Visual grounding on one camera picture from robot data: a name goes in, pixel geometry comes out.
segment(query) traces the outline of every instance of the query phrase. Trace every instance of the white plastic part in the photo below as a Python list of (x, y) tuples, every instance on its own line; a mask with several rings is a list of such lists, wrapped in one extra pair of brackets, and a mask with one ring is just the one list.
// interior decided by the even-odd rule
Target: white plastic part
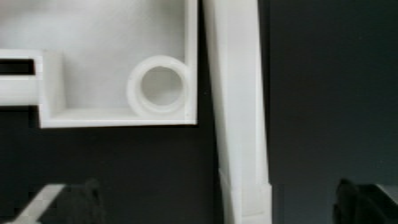
[(35, 63), (0, 106), (39, 105), (43, 128), (197, 123), (197, 0), (2, 0), (0, 48)]
[(51, 184), (46, 185), (46, 187), (41, 189), (39, 194), (35, 195), (35, 198), (21, 211), (19, 216), (16, 217), (14, 221), (7, 224), (35, 224), (39, 223), (41, 215), (44, 214), (48, 207), (51, 205), (51, 202), (64, 190), (66, 185), (62, 184)]
[(227, 224), (272, 223), (258, 0), (204, 0)]

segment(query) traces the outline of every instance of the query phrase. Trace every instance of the rectangular opening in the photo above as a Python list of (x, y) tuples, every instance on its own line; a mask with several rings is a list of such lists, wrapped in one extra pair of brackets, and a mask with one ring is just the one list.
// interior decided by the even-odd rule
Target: rectangular opening
[(0, 75), (35, 75), (34, 59), (0, 59)]

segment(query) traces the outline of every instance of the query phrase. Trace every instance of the black plastic part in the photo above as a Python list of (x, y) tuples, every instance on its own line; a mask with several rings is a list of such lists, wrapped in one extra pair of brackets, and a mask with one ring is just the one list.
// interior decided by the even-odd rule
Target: black plastic part
[(0, 75), (34, 74), (34, 59), (0, 59)]
[(66, 186), (50, 208), (39, 218), (43, 224), (105, 224), (99, 184)]
[(341, 181), (334, 223), (398, 224), (398, 204), (377, 185), (355, 185), (348, 180)]

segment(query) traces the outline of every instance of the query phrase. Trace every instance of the white plastic frame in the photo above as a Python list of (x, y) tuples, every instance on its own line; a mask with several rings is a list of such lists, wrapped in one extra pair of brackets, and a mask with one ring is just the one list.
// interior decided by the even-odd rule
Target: white plastic frame
[[(197, 124), (197, 0), (185, 0), (185, 61), (153, 55), (137, 65), (126, 80), (130, 107), (67, 107), (62, 52), (0, 49), (0, 58), (34, 59), (35, 76), (0, 76), (0, 106), (37, 105), (43, 128)], [(142, 95), (146, 66), (170, 68), (183, 81), (178, 101), (167, 106), (153, 105)]]

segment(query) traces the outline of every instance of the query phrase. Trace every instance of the white ring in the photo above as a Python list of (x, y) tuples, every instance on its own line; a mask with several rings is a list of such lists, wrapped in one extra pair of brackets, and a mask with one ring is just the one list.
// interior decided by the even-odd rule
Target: white ring
[[(181, 79), (181, 93), (176, 101), (169, 105), (156, 105), (146, 98), (142, 92), (142, 79), (147, 74), (147, 71), (156, 68), (169, 68)], [(140, 64), (137, 65), (130, 78), (128, 78), (128, 86), (126, 86), (126, 96), (128, 96), (128, 104), (131, 110), (138, 115), (156, 115), (167, 114), (178, 111), (183, 107), (188, 100), (188, 68), (181, 61), (169, 56), (154, 56), (147, 58)]]

